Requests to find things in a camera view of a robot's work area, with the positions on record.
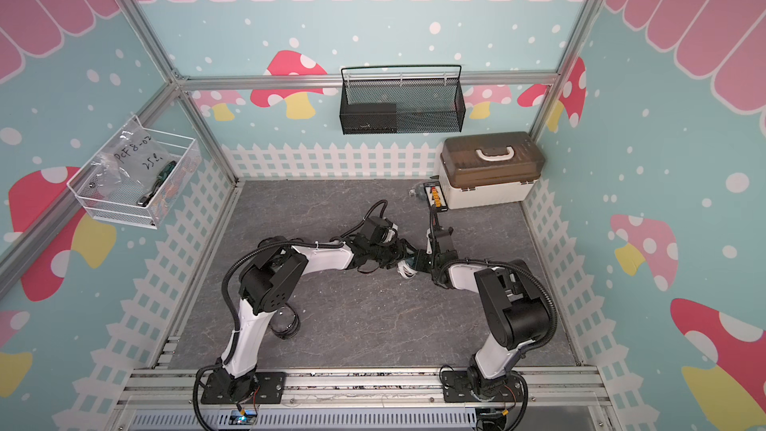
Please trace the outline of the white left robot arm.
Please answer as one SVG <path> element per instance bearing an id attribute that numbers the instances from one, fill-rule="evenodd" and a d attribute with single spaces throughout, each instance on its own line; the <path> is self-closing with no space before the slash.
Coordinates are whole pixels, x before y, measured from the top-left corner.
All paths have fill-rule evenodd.
<path id="1" fill-rule="evenodd" d="M 355 269 L 369 261 L 379 267 L 395 267 L 404 261 L 407 251 L 397 225 L 378 215 L 330 241 L 266 239 L 232 265 L 221 283 L 233 317 L 221 367 L 232 379 L 257 369 L 257 355 L 272 316 L 287 305 L 303 275 Z"/>

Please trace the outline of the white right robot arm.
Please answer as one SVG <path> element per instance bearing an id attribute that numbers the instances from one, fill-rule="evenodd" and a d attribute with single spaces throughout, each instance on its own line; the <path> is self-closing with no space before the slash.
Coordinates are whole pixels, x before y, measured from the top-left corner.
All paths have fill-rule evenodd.
<path id="1" fill-rule="evenodd" d="M 559 324 L 556 305 L 522 259 L 461 259 L 452 231 L 440 225 L 435 209 L 429 211 L 427 239 L 426 271 L 435 285 L 480 297 L 489 335 L 469 366 L 477 383 L 507 377 L 527 353 L 554 338 Z"/>

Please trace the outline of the black yellow battery charger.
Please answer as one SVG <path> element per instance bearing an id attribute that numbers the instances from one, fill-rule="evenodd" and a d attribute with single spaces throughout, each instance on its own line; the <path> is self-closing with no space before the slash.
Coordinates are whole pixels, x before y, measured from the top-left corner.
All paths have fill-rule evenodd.
<path id="1" fill-rule="evenodd" d="M 437 213 L 445 213 L 449 211 L 446 197 L 438 181 L 426 183 L 424 185 L 424 192 L 429 207 L 433 208 Z"/>

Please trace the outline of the brown lid storage box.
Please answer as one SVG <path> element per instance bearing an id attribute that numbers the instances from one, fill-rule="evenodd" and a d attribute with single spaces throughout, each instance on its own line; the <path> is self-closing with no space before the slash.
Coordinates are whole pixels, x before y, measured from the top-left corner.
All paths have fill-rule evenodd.
<path id="1" fill-rule="evenodd" d="M 454 210 L 520 203 L 545 163 L 526 132 L 451 137 L 440 153 L 440 187 Z"/>

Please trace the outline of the black box in basket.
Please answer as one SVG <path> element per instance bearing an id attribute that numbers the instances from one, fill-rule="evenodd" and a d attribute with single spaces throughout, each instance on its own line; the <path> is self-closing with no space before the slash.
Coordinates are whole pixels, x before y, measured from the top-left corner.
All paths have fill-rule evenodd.
<path id="1" fill-rule="evenodd" d="M 340 108 L 344 135 L 396 134 L 397 107 L 393 103 L 345 104 Z"/>

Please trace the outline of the green tool in basket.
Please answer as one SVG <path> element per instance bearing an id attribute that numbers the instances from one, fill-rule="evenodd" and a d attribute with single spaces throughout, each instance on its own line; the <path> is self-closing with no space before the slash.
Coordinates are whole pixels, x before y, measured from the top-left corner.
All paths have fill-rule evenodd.
<path id="1" fill-rule="evenodd" d="M 176 165 L 176 161 L 170 161 L 167 163 L 167 165 L 165 165 L 165 167 L 163 167 L 163 169 L 159 172 L 159 175 L 157 175 L 153 185 L 151 186 L 151 189 L 149 189 L 145 195 L 138 199 L 138 207 L 146 208 L 149 205 L 150 201 L 153 199 L 153 197 L 155 197 L 155 195 L 157 195 L 157 192 L 161 189 L 165 181 L 169 179 Z"/>

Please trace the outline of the clear labelled plastic bag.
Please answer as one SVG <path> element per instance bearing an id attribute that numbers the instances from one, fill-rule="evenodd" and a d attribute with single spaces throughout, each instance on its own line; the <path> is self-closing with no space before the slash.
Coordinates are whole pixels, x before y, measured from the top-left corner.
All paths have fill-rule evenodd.
<path id="1" fill-rule="evenodd" d="M 98 197 L 109 200 L 127 192 L 135 196 L 137 205 L 170 161 L 176 160 L 152 132 L 133 118 L 95 155 L 88 186 Z"/>

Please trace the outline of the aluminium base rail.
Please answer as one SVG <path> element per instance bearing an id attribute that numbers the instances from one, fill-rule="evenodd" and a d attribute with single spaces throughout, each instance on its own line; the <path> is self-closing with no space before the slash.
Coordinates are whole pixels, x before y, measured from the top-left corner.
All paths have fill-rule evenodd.
<path id="1" fill-rule="evenodd" d="M 616 411 L 592 367 L 522 367 L 528 397 L 514 384 L 497 402 L 445 389 L 446 369 L 295 368 L 241 405 L 193 405 L 190 370 L 139 371 L 109 430 L 475 430 L 518 421 L 522 430 L 618 430 Z"/>

